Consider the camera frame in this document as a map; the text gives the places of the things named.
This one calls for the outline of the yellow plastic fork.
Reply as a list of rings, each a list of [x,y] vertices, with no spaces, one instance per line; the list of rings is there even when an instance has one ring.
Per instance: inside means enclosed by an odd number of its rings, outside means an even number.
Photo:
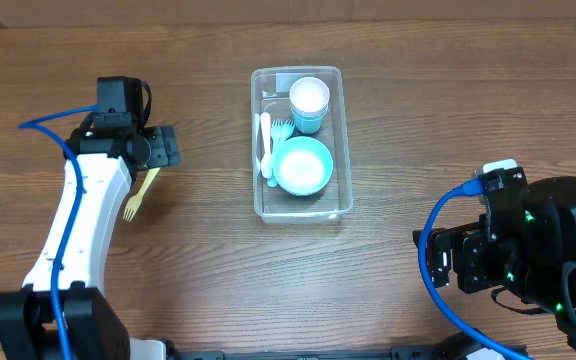
[[[141,187],[139,188],[139,190],[137,191],[137,193],[133,196],[131,196],[125,207],[124,207],[124,213],[123,213],[123,220],[126,222],[131,222],[136,213],[138,212],[142,202],[143,202],[143,198],[146,194],[146,192],[148,191],[148,189],[150,188],[150,186],[153,184],[154,180],[156,179],[156,177],[158,176],[159,172],[161,171],[160,168],[152,168],[149,169],[142,184]]]

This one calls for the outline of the light blue fork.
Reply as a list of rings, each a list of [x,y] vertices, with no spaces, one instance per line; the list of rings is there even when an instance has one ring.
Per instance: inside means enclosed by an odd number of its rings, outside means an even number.
[[[270,170],[270,177],[267,179],[267,185],[270,188],[274,188],[277,186],[277,180],[274,176],[273,171],[273,163],[275,159],[275,153],[279,150],[280,146],[288,140],[295,129],[295,123],[292,119],[287,121],[283,121],[281,119],[275,119],[271,125],[271,139],[272,139],[272,150],[271,150],[271,158],[267,165],[267,168]]]
[[[260,114],[254,113],[252,121],[252,166],[253,176],[257,177],[260,172],[259,155],[259,132],[260,132]]]

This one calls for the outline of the white plastic spoon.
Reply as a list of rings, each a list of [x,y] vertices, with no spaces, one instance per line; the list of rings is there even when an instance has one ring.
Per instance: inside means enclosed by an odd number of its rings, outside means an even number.
[[[272,152],[271,152],[272,124],[271,124],[271,116],[269,113],[264,112],[261,114],[260,125],[261,125],[262,140],[263,140],[263,156],[262,156],[262,160],[260,161],[261,173],[262,173],[262,176],[264,178],[269,179],[272,176],[272,169],[271,169],[271,165],[270,165],[270,160],[272,157]]]

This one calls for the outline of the clear plastic storage container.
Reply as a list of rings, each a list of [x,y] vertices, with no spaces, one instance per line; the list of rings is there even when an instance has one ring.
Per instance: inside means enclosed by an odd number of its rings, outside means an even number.
[[[326,83],[330,100],[328,114],[321,128],[314,134],[303,134],[295,127],[292,136],[307,136],[321,141],[332,153],[334,170],[328,184],[310,196],[294,196],[278,183],[267,185],[261,165],[253,176],[254,210],[267,224],[307,224],[335,221],[352,208],[352,181],[348,145],[346,104],[341,71],[333,66],[284,66],[255,70],[251,75],[251,116],[267,112],[271,124],[275,119],[293,120],[294,109],[289,100],[293,83],[303,77],[316,77]],[[260,125],[259,159],[263,156]]]

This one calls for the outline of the blue plastic bowl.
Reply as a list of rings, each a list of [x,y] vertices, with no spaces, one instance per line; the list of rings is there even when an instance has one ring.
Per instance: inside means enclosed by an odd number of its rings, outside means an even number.
[[[304,197],[322,190],[331,179],[332,153],[321,141],[298,136],[285,141],[273,155],[273,175],[291,195]]]

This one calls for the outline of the blue plastic cup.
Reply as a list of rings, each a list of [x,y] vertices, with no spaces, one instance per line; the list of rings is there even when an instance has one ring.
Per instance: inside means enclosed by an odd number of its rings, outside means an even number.
[[[322,126],[324,119],[328,114],[327,110],[313,116],[305,116],[296,110],[293,111],[293,120],[297,130],[303,134],[309,135],[316,133]]]

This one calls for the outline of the pink plastic cup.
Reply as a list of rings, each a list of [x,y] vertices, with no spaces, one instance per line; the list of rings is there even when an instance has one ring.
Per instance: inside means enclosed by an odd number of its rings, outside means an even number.
[[[301,116],[319,116],[329,104],[330,90],[319,78],[303,77],[291,86],[289,100],[292,108]]]

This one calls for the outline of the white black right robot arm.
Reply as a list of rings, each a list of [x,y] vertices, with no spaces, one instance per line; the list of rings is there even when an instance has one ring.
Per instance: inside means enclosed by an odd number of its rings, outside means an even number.
[[[424,285],[465,335],[507,359],[522,353],[481,333],[445,303],[438,288],[455,272],[472,294],[507,290],[530,315],[552,314],[576,353],[576,177],[533,183],[522,168],[481,174],[443,195],[413,233]]]

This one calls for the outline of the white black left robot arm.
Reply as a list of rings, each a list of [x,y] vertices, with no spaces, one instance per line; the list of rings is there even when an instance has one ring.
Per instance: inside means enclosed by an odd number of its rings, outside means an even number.
[[[0,292],[0,346],[6,358],[177,359],[170,340],[130,337],[104,295],[104,271],[120,208],[141,171],[153,180],[180,163],[172,126],[148,126],[149,85],[127,76],[100,77],[97,101],[68,139],[45,127],[62,150],[64,185],[39,258],[19,290]]]

